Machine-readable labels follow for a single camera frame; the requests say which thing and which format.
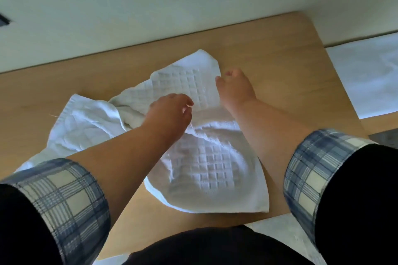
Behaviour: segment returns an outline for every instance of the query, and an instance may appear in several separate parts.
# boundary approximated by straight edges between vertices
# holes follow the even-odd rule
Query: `person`
[[[327,264],[380,263],[393,256],[398,150],[296,121],[259,101],[240,69],[217,77],[216,85],[222,105]],[[91,264],[145,176],[183,135],[192,105],[184,94],[161,97],[141,127],[2,180],[1,263]],[[177,234],[126,261],[220,263],[311,264],[245,226]]]

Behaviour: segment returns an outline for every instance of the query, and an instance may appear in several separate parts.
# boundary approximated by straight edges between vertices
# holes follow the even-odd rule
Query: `white towel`
[[[398,33],[326,51],[360,119],[398,111]]]
[[[18,170],[67,157],[141,125],[149,105],[169,93],[192,98],[192,122],[145,178],[162,203],[185,212],[267,212],[261,163],[237,123],[220,107],[218,62],[199,50],[128,88],[109,102],[73,95],[52,128],[47,148]]]

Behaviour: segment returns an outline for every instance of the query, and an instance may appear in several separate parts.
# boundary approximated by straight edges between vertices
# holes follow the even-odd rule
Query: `fabric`
[[[109,206],[92,175],[54,159],[1,181],[18,189],[52,234],[64,264],[92,264],[111,228]]]
[[[19,170],[67,157],[141,125],[149,105],[169,93],[192,98],[192,122],[145,178],[145,187],[185,212],[267,212],[261,163],[238,124],[220,107],[218,62],[199,50],[128,88],[109,102],[73,95],[50,132],[47,148]]]
[[[0,184],[0,209],[2,265],[62,265],[54,237],[24,194],[15,187]]]
[[[241,225],[198,228],[132,253],[123,265],[313,264],[285,244]]]
[[[326,51],[360,119],[398,111],[398,33]]]
[[[334,129],[311,133],[297,147],[283,182],[292,214],[315,243],[315,219],[322,193],[341,165],[357,150],[374,144]]]
[[[370,144],[328,183],[315,220],[316,246],[328,265],[394,260],[397,160],[397,149]]]

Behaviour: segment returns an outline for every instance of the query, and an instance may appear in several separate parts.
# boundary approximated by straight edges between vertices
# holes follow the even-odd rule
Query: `plaid sleeve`
[[[85,168],[65,158],[53,159],[0,183],[17,188],[32,202],[65,265],[94,262],[111,222],[104,193]]]
[[[334,129],[323,129],[311,133],[297,147],[285,173],[283,194],[313,243],[316,212],[324,189],[355,151],[374,143]]]

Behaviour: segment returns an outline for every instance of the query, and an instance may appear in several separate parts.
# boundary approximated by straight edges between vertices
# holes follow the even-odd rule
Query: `black vent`
[[[10,21],[4,17],[3,15],[0,14],[0,26],[5,26],[5,25],[9,25]]]

